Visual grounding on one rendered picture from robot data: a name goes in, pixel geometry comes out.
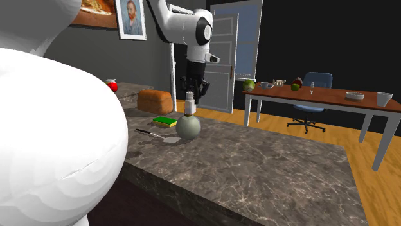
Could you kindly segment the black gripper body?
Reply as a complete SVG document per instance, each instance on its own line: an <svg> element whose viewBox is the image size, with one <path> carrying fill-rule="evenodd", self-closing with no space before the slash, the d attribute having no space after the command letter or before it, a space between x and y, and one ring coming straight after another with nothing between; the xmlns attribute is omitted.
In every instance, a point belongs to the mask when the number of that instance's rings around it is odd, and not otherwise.
<svg viewBox="0 0 401 226"><path fill-rule="evenodd" d="M187 61L186 78L196 80L197 83L202 83L204 79L205 63Z"/></svg>

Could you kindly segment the framed portrait painting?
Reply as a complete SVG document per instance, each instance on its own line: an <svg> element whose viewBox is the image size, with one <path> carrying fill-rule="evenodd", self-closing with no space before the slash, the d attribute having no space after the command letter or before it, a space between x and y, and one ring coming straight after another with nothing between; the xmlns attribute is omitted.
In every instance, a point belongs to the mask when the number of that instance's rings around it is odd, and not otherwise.
<svg viewBox="0 0 401 226"><path fill-rule="evenodd" d="M115 0L120 39L146 40L143 0Z"/></svg>

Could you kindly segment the framed food picture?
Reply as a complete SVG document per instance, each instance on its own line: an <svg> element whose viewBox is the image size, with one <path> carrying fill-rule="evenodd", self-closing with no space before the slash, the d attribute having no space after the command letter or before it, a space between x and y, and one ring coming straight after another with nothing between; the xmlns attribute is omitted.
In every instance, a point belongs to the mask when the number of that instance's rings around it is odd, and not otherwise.
<svg viewBox="0 0 401 226"><path fill-rule="evenodd" d="M72 24L117 29L115 0L82 0Z"/></svg>

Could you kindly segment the brown table with white legs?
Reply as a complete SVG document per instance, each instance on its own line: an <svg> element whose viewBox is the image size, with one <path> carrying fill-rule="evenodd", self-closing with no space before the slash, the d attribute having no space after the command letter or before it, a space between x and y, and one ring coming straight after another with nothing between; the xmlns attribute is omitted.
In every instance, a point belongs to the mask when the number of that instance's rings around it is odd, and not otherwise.
<svg viewBox="0 0 401 226"><path fill-rule="evenodd" d="M263 89L259 85L256 85L253 91L243 92L245 95L244 125L249 125L252 100L258 101L257 119L260 118L260 110L263 101L286 103L290 105L306 105L364 114L365 117L359 136L359 142L363 142L373 116L387 117L388 120L385 124L384 132L371 167L373 171L378 171L398 128L399 122L401 122L401 103L390 99L386 105L379 106L377 105L377 93L369 91L362 92L364 99L361 102L348 101L345 99L346 93L347 90L344 89L322 87L314 88L313 91L310 92L308 87L302 87L299 91L292 91L290 85L273 87L271 89Z"/></svg>

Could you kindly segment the blue office chair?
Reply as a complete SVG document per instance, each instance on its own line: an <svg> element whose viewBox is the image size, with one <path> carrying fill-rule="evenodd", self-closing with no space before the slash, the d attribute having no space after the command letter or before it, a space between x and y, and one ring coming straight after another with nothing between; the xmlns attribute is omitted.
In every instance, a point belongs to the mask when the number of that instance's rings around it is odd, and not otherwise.
<svg viewBox="0 0 401 226"><path fill-rule="evenodd" d="M332 87L332 75L330 73L318 73L318 72L308 72L303 79L303 86L314 88L331 88ZM326 112L326 109L319 107L310 107L305 105L294 105L294 108L305 112L305 117L303 120L293 118L291 123L287 123L287 127L290 125L303 125L305 127L305 133L308 134L308 128L314 127L321 129L322 132L326 132L326 129L320 126L316 126L315 121L310 121L309 116L313 113Z"/></svg>

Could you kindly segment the brown bread loaf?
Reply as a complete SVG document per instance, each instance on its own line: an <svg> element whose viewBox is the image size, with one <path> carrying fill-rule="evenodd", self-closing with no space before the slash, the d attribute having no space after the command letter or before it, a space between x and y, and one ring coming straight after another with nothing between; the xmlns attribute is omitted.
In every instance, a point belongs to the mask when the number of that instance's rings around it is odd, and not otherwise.
<svg viewBox="0 0 401 226"><path fill-rule="evenodd" d="M172 96L169 92L146 89L138 93L139 110L158 115L166 115L173 111Z"/></svg>

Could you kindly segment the grey-green round ball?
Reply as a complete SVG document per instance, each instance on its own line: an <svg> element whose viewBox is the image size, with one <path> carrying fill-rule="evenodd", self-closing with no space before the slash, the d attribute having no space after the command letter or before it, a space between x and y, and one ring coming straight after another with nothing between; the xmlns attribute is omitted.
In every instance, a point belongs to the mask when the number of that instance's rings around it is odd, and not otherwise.
<svg viewBox="0 0 401 226"><path fill-rule="evenodd" d="M177 120L176 132L181 139L192 140L201 132L201 122L195 116L182 116Z"/></svg>

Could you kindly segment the white salt shaker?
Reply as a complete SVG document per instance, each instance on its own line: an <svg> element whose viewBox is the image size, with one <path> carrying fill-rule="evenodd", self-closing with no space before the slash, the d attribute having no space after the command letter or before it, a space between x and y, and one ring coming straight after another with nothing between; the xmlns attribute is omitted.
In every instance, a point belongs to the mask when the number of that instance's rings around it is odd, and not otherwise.
<svg viewBox="0 0 401 226"><path fill-rule="evenodd" d="M196 113L196 104L195 104L194 93L192 91L187 91L186 99L185 99L184 114L186 116L191 116L194 113Z"/></svg>

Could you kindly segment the black-handled metal spatula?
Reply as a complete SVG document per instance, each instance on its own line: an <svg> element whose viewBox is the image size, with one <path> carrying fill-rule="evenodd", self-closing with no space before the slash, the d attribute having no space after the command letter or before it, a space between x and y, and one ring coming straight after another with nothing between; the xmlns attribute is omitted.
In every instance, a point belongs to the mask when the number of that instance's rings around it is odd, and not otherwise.
<svg viewBox="0 0 401 226"><path fill-rule="evenodd" d="M145 134L150 134L152 136L161 138L163 140L163 142L165 142L165 143L176 143L177 141L179 141L181 139L180 137L163 137L161 135L157 135L157 134L149 132L147 130L142 130L142 129L138 129L138 128L136 129L136 131L137 132L142 132L142 133L145 133Z"/></svg>

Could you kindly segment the grey panel door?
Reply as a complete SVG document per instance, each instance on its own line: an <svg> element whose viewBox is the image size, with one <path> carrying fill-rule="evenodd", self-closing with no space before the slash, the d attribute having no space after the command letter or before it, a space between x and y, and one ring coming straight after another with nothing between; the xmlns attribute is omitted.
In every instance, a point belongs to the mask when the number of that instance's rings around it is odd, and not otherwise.
<svg viewBox="0 0 401 226"><path fill-rule="evenodd" d="M238 13L215 15L209 52L220 58L207 63L204 79L210 83L207 93L199 99L198 107L231 113L235 84Z"/></svg>

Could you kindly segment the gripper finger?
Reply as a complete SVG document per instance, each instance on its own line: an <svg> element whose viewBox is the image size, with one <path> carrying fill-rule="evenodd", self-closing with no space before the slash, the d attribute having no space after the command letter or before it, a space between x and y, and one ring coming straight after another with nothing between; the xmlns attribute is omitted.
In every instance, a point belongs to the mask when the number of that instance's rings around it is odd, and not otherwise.
<svg viewBox="0 0 401 226"><path fill-rule="evenodd" d="M207 93L210 83L206 80L195 80L194 83L194 98L195 104L199 103L199 100Z"/></svg>
<svg viewBox="0 0 401 226"><path fill-rule="evenodd" d="M183 92L192 91L192 79L187 76L180 77L181 90Z"/></svg>

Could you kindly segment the green and yellow sponge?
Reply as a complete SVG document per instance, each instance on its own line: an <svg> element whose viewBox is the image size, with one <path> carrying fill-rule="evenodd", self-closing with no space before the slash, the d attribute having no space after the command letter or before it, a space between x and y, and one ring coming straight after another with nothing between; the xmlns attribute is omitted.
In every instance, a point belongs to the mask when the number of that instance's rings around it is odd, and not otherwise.
<svg viewBox="0 0 401 226"><path fill-rule="evenodd" d="M152 120L153 123L157 124L157 125L161 125L161 126L165 126L168 128L171 128L173 126L175 126L177 124L177 120L176 119L172 119L169 117L163 117L163 116L159 116L156 117Z"/></svg>

